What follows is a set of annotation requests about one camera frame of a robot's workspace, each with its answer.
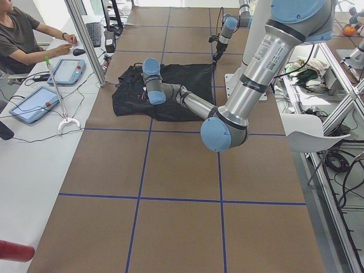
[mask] light blue joint cap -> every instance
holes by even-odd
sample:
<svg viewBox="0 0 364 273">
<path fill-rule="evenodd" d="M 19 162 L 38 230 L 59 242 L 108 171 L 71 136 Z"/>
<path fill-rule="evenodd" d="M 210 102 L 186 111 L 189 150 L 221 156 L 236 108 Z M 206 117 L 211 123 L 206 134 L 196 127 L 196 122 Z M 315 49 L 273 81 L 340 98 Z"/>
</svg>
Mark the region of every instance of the light blue joint cap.
<svg viewBox="0 0 364 273">
<path fill-rule="evenodd" d="M 251 16 L 250 18 L 249 18 L 249 23 L 248 23 L 248 28 L 250 28 L 250 26 L 251 26 L 251 23 L 253 22 L 253 16 Z"/>
<path fill-rule="evenodd" d="M 160 71 L 160 64 L 154 58 L 146 59 L 143 63 L 143 72 L 148 75 L 158 75 Z"/>
<path fill-rule="evenodd" d="M 167 100 L 166 94 L 161 91 L 149 91 L 148 98 L 152 105 L 162 104 Z"/>
<path fill-rule="evenodd" d="M 307 37 L 305 43 L 306 42 L 320 42 L 320 41 L 325 42 L 325 41 L 331 40 L 333 34 L 334 34 L 334 31 L 331 30 L 326 33 L 318 34 L 315 36 L 310 36 L 310 37 Z"/>
<path fill-rule="evenodd" d="M 272 0 L 274 18 L 283 24 L 296 24 L 313 17 L 326 0 Z"/>
<path fill-rule="evenodd" d="M 230 30 L 235 30 L 238 26 L 238 21 L 235 17 L 228 17 L 225 21 L 225 26 Z"/>
<path fill-rule="evenodd" d="M 201 138 L 208 149 L 214 152 L 226 151 L 231 145 L 231 134 L 219 118 L 208 118 L 201 126 Z"/>
</svg>

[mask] red cylinder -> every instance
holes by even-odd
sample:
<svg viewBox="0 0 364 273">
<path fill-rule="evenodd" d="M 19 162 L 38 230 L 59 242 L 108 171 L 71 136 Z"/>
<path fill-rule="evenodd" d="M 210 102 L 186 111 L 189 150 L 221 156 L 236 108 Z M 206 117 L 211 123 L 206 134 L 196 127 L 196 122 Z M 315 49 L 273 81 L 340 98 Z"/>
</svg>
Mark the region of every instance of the red cylinder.
<svg viewBox="0 0 364 273">
<path fill-rule="evenodd" d="M 0 240 L 0 259 L 14 262 L 28 262 L 34 256 L 34 248 Z"/>
</svg>

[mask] metal pole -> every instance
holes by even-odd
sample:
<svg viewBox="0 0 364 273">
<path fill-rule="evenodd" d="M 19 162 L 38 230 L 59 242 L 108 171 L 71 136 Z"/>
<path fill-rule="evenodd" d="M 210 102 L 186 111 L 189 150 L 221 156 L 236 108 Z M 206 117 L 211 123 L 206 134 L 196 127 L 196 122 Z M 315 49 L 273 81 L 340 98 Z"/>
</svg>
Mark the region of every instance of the metal pole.
<svg viewBox="0 0 364 273">
<path fill-rule="evenodd" d="M 64 0 L 68 12 L 72 18 L 73 24 L 76 28 L 76 31 L 78 33 L 78 36 L 84 45 L 84 49 L 86 51 L 87 57 L 89 58 L 89 61 L 91 63 L 93 72 L 95 73 L 98 82 L 100 83 L 100 86 L 104 86 L 106 84 L 106 79 L 104 72 L 100 66 L 100 63 L 98 62 L 95 50 L 93 48 L 91 38 L 87 32 L 86 26 L 84 24 L 84 21 L 81 16 L 80 9 L 77 5 L 76 0 Z"/>
</svg>

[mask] person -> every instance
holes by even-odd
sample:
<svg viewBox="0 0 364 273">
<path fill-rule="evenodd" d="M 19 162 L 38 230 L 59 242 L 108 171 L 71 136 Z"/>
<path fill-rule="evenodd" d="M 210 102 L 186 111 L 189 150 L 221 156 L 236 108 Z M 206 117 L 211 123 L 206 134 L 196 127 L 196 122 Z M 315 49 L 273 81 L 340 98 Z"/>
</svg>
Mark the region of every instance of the person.
<svg viewBox="0 0 364 273">
<path fill-rule="evenodd" d="M 44 51 L 37 45 L 33 30 L 68 43 Z M 0 0 L 0 64 L 7 73 L 29 73 L 46 56 L 51 58 L 68 54 L 74 44 L 77 44 L 74 34 L 67 34 L 40 23 L 14 7 L 12 0 Z"/>
</svg>

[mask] computer mouse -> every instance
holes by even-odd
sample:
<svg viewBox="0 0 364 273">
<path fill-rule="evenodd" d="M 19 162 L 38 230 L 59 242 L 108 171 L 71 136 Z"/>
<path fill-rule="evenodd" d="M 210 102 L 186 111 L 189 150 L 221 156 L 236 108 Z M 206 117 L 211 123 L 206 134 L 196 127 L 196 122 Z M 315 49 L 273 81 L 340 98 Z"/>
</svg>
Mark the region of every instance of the computer mouse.
<svg viewBox="0 0 364 273">
<path fill-rule="evenodd" d="M 78 56 L 78 55 L 81 55 L 81 54 L 83 54 L 83 53 L 85 53 L 86 51 L 84 51 L 83 49 L 81 49 L 81 48 L 75 48 L 74 50 L 73 50 L 73 55 L 74 56 Z"/>
</svg>

